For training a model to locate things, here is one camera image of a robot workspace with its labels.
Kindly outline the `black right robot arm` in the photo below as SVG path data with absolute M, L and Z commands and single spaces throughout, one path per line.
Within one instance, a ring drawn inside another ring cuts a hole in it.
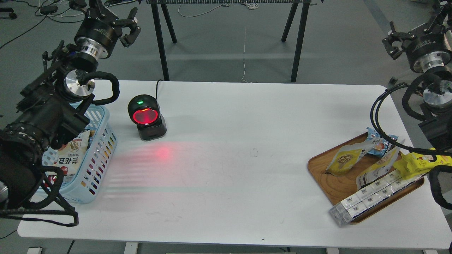
M 405 53 L 410 69 L 419 76 L 410 84 L 394 85 L 379 96 L 371 107 L 371 124 L 394 146 L 418 154 L 451 156 L 451 11 L 442 10 L 408 32 L 396 31 L 393 22 L 389 26 L 391 30 L 382 40 L 386 52 L 392 59 Z M 419 121 L 432 150 L 402 145 L 380 126 L 380 106 L 391 93 L 402 88 L 402 107 Z

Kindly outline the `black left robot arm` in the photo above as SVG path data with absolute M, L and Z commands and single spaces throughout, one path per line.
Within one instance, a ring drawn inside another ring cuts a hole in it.
M 41 222 L 24 215 L 71 216 L 78 213 L 60 193 L 63 171 L 42 164 L 43 154 L 61 148 L 89 124 L 90 105 L 113 103 L 120 94 L 117 77 L 97 71 L 118 41 L 131 46 L 141 32 L 137 7 L 120 19 L 100 0 L 71 0 L 84 13 L 74 44 L 61 41 L 50 56 L 43 55 L 44 72 L 22 91 L 16 108 L 21 115 L 1 130 L 1 218 Z

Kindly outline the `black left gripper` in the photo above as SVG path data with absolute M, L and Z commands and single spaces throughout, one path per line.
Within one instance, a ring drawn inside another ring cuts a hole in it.
M 131 9 L 126 19 L 118 19 L 101 0 L 75 0 L 74 10 L 84 13 L 84 20 L 78 29 L 74 41 L 81 53 L 86 53 L 95 59 L 106 59 L 119 39 L 123 47 L 128 48 L 136 41 L 141 28 L 135 20 L 137 7 Z M 120 37 L 122 32 L 119 27 L 129 28 L 130 33 Z

